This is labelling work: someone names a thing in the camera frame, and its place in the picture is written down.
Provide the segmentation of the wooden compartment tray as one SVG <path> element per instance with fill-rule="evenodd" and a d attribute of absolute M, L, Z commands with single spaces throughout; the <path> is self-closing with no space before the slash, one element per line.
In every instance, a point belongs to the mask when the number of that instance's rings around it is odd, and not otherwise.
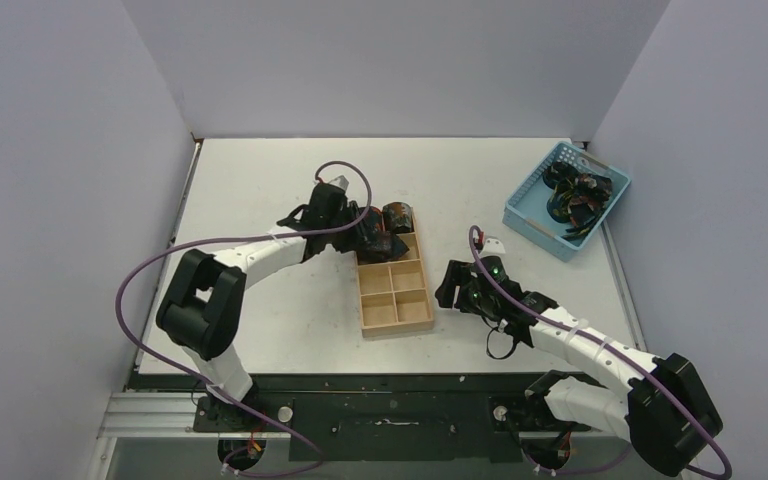
<path fill-rule="evenodd" d="M 415 231 L 397 234 L 410 251 L 387 263 L 360 264 L 356 258 L 360 326 L 364 338 L 420 334 L 434 327 L 422 248 Z"/>

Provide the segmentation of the blue plastic basket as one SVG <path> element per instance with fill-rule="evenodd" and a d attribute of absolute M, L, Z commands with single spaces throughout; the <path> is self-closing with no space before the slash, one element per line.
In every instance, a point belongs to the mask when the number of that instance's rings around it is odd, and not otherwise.
<path fill-rule="evenodd" d="M 586 237 L 572 242 L 562 238 L 569 224 L 555 222 L 546 210 L 552 190 L 543 183 L 541 175 L 555 161 L 569 163 L 584 173 L 608 177 L 613 182 L 613 196 L 607 211 Z M 504 205 L 503 224 L 566 262 L 587 245 L 630 184 L 631 177 L 622 170 L 569 142 L 559 142 L 509 196 Z"/>

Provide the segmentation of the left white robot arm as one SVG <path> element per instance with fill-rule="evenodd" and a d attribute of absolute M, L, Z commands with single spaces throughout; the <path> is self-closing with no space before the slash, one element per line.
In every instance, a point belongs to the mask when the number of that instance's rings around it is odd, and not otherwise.
<path fill-rule="evenodd" d="M 358 207 L 347 201 L 347 187 L 343 176 L 320 182 L 309 201 L 278 221 L 262 241 L 215 253 L 189 249 L 178 262 L 156 325 L 191 358 L 212 395 L 227 394 L 218 413 L 233 430 L 250 428 L 259 407 L 247 396 L 254 381 L 233 346 L 244 294 L 268 276 L 321 253 L 337 237 L 303 237 L 303 232 L 341 227 L 359 216 Z"/>

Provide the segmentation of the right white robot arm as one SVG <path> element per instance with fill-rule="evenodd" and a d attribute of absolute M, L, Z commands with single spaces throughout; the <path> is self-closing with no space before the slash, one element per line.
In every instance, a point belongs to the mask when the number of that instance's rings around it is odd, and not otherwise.
<path fill-rule="evenodd" d="M 628 442 L 662 475 L 676 477 L 723 428 L 693 364 L 661 358 L 616 341 L 557 301 L 511 280 L 498 256 L 451 260 L 434 297 L 444 309 L 473 314 L 494 332 L 551 354 L 588 376 L 557 370 L 524 391 L 525 414 L 537 428 L 587 426 Z"/>

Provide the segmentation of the colourful ties pile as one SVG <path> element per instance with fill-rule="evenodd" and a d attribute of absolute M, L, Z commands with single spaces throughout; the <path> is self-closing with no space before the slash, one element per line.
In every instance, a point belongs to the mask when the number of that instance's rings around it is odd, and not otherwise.
<path fill-rule="evenodd" d="M 555 222 L 569 224 L 562 238 L 570 242 L 593 230 L 613 196 L 610 178 L 584 173 L 561 161 L 551 163 L 541 179 L 552 190 L 546 210 Z"/>

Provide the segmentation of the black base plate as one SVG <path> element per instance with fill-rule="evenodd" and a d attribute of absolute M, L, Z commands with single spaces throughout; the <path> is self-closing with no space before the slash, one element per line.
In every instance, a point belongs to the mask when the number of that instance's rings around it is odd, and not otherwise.
<path fill-rule="evenodd" d="M 551 443 L 568 422 L 524 395 L 537 373 L 258 375 L 249 405 L 316 444 L 326 460 L 517 462 L 514 438 Z"/>

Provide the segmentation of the aluminium frame rail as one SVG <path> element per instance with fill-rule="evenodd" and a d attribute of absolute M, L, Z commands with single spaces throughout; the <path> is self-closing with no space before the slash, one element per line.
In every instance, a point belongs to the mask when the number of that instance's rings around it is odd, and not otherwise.
<path fill-rule="evenodd" d="M 247 431 L 199 432 L 188 393 L 114 393 L 98 432 L 104 439 L 244 439 Z"/>

